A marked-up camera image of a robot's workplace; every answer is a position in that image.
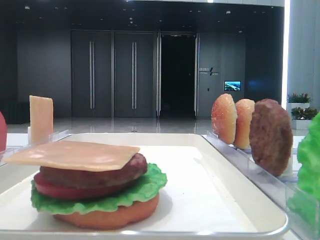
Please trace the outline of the tomato slice in burger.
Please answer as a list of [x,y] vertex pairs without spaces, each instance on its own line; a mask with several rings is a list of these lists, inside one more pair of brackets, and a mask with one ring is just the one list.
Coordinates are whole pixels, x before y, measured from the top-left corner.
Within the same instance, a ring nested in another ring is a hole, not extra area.
[[64,200],[83,200],[100,198],[111,195],[113,193],[120,192],[121,190],[128,188],[130,185],[134,183],[134,181],[132,180],[127,183],[114,186],[77,189],[49,183],[46,180],[44,180],[41,173],[37,173],[34,176],[33,180],[35,182],[35,187],[37,191],[41,194]]

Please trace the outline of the metal serving tray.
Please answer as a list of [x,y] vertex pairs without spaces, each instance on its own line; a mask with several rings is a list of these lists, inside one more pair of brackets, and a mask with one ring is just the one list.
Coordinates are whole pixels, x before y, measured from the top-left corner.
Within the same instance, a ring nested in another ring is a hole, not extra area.
[[287,214],[203,136],[183,133],[79,133],[69,141],[140,147],[167,175],[155,213],[115,231],[68,225],[31,205],[37,167],[0,168],[3,240],[280,240]]

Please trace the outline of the standing green lettuce leaf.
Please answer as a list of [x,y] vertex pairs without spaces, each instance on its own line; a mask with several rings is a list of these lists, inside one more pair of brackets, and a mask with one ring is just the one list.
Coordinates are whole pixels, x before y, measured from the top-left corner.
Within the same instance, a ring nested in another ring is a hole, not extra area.
[[320,115],[308,127],[308,134],[299,142],[297,191],[288,200],[288,207],[312,227],[320,228]]

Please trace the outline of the green lettuce on tray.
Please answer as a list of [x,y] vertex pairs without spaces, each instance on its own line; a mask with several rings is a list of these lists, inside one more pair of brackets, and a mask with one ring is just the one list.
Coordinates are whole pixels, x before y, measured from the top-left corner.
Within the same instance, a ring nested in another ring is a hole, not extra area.
[[51,215],[81,215],[94,211],[115,212],[119,207],[130,207],[138,202],[153,199],[167,184],[167,175],[155,164],[149,163],[147,173],[136,180],[133,186],[113,193],[111,196],[84,200],[64,200],[46,196],[36,189],[36,183],[31,181],[31,204],[38,212]]

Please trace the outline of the dark double door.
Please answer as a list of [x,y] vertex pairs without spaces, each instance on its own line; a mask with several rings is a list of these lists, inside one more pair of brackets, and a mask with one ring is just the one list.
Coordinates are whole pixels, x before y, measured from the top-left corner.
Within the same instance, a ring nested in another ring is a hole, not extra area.
[[71,33],[72,116],[110,118],[111,33]]
[[153,35],[116,32],[115,110],[117,118],[150,118],[154,114]]

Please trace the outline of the white planter with plants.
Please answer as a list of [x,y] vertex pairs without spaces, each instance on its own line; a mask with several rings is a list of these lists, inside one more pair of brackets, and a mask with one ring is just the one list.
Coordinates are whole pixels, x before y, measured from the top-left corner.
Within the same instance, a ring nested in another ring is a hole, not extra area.
[[287,95],[286,109],[291,118],[294,130],[307,130],[318,110],[311,107],[311,97],[308,93],[292,93]]

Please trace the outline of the bun half right inner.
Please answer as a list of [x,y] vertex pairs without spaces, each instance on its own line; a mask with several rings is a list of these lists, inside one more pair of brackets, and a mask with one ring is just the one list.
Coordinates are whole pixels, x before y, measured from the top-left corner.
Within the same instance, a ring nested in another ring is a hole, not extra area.
[[239,149],[246,149],[250,146],[249,134],[252,113],[255,109],[253,100],[244,98],[235,104],[237,110],[236,131],[234,145]]

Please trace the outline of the meat patty on tray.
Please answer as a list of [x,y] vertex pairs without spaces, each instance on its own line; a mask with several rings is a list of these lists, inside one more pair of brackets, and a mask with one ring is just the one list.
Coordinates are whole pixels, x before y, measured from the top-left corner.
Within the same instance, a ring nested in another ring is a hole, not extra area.
[[54,185],[76,189],[111,187],[127,184],[148,171],[146,158],[136,153],[121,169],[101,172],[40,167],[43,179]]

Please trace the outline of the dark double door middle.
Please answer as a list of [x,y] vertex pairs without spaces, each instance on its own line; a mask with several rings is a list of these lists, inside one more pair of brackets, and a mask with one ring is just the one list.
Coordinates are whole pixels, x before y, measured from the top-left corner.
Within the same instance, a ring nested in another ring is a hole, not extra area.
[[115,110],[117,118],[150,118],[154,114],[153,35],[116,32]]

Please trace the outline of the orange cheese slice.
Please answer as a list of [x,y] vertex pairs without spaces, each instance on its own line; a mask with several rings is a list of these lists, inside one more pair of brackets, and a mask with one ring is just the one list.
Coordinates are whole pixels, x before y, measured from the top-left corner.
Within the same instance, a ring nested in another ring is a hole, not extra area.
[[54,132],[54,105],[49,97],[29,96],[30,142],[37,144],[49,140]]
[[139,151],[136,146],[61,140],[24,149],[3,160],[8,164],[104,172],[122,169]]

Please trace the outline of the standing meat patty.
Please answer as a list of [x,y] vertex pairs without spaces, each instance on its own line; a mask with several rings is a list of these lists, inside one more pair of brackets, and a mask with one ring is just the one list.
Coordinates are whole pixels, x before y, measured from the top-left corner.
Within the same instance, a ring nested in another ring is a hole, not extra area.
[[289,113],[273,99],[262,99],[254,105],[249,130],[254,162],[275,177],[289,164],[293,133]]

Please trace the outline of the red tomato slice standing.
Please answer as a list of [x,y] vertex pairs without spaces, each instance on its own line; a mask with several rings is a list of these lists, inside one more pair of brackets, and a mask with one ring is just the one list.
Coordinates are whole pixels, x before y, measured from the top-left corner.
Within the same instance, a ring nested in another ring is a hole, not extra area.
[[0,151],[5,151],[7,147],[7,124],[3,114],[0,112]]

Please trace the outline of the dark double door left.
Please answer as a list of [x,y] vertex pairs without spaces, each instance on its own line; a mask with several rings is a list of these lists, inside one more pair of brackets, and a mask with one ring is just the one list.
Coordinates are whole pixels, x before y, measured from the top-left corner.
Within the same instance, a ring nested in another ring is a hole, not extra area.
[[71,33],[72,116],[110,118],[111,33]]

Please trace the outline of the wall monitor screen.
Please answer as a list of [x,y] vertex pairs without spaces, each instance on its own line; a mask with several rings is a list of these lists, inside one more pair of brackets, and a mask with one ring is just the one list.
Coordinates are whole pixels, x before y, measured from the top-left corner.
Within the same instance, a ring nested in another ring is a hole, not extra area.
[[225,81],[224,82],[224,91],[240,91],[241,90],[241,81]]

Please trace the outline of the bottom bun in burger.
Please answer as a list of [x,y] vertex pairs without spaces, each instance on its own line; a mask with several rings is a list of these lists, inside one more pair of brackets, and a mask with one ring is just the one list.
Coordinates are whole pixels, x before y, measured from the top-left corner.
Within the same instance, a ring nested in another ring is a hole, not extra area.
[[114,212],[96,210],[86,214],[55,214],[54,217],[80,228],[116,230],[149,218],[157,209],[159,198],[160,195],[157,194],[146,202],[136,201],[128,207],[120,206]]

